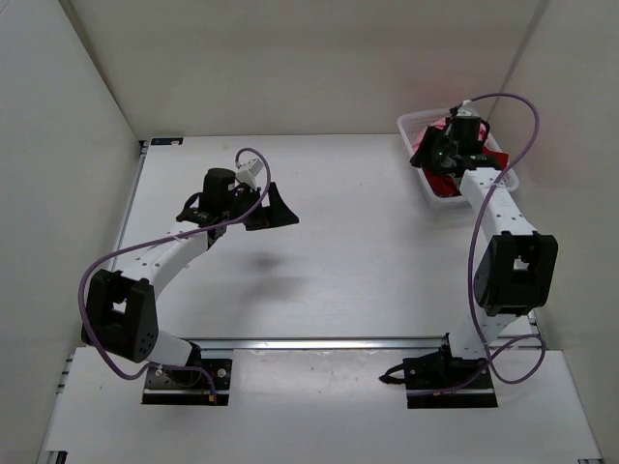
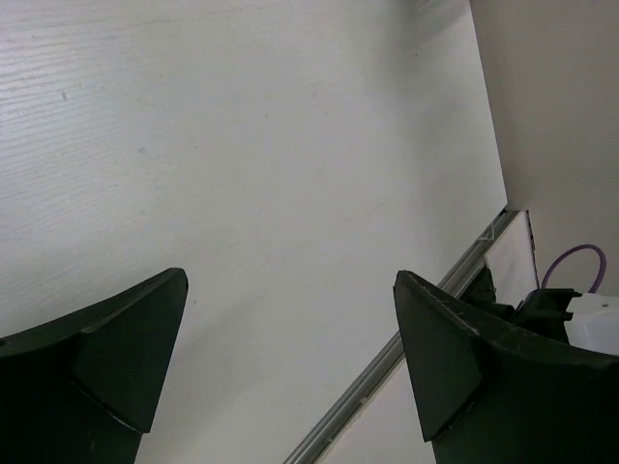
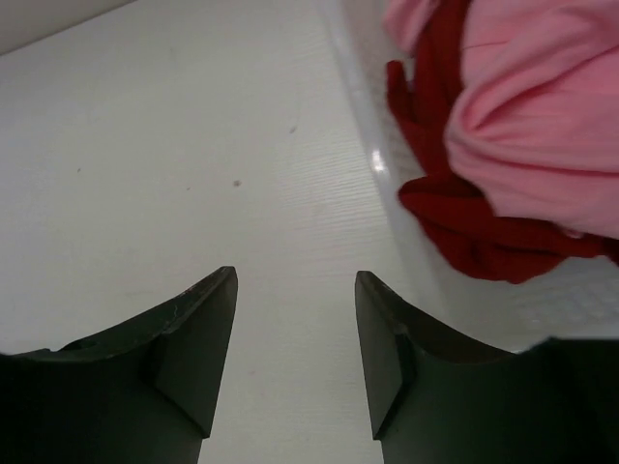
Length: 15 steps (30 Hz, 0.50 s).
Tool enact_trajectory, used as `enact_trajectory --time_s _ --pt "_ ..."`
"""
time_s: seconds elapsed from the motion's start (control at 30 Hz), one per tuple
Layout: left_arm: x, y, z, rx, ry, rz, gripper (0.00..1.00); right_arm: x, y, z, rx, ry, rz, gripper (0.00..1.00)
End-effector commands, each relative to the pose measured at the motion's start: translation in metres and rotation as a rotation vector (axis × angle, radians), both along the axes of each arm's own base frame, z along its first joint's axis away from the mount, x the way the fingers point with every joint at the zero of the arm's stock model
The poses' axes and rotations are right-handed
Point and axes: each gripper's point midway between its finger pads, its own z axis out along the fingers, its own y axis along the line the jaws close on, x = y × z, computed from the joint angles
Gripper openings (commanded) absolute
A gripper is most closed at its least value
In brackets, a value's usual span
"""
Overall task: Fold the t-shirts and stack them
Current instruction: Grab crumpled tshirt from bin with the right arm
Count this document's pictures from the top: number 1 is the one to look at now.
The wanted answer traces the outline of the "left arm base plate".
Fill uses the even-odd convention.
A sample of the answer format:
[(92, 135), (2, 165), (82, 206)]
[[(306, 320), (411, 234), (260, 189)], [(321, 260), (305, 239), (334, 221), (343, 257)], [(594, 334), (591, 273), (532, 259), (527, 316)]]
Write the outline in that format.
[(142, 403), (165, 406), (227, 406), (232, 365), (232, 359), (202, 359), (201, 367), (214, 381), (215, 395), (211, 394), (211, 384), (201, 373), (158, 371), (151, 367), (145, 377)]

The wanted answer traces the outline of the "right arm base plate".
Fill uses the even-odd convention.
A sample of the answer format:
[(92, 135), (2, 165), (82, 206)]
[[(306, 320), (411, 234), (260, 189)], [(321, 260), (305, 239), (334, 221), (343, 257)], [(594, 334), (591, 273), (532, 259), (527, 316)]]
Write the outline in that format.
[(484, 362), (466, 361), (464, 366), (445, 362), (438, 353), (404, 358), (407, 408), (486, 409), (498, 401)]

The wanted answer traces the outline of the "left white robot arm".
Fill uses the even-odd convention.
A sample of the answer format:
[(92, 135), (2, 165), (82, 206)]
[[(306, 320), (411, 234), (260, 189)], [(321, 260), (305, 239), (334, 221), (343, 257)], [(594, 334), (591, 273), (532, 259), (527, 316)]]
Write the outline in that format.
[(265, 188), (256, 184), (256, 174), (266, 168), (260, 159), (253, 159), (234, 170), (209, 169), (201, 191), (188, 198), (169, 233), (134, 246), (138, 256), (128, 268), (108, 271), (100, 262), (88, 268), (78, 286), (81, 337), (119, 377), (132, 376), (113, 356), (154, 367), (182, 387), (211, 381), (199, 347), (160, 328), (157, 300), (228, 227), (241, 224), (248, 231), (259, 231), (299, 223), (276, 183), (268, 181)]

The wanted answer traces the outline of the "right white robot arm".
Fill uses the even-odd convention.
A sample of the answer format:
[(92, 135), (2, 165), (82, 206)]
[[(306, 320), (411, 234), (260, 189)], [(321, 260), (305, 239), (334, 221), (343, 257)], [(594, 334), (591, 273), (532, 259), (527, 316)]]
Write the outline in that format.
[(519, 210), (510, 158), (487, 120), (461, 107), (402, 115), (398, 129), (427, 196), (468, 203), (476, 215), (473, 236), (485, 238), (486, 251), (467, 264), (470, 314), (460, 328), (446, 333), (436, 351), (404, 359), (379, 380), (404, 385), (411, 396), (489, 389), (501, 352), (491, 344), (516, 319), (545, 305), (558, 243)]

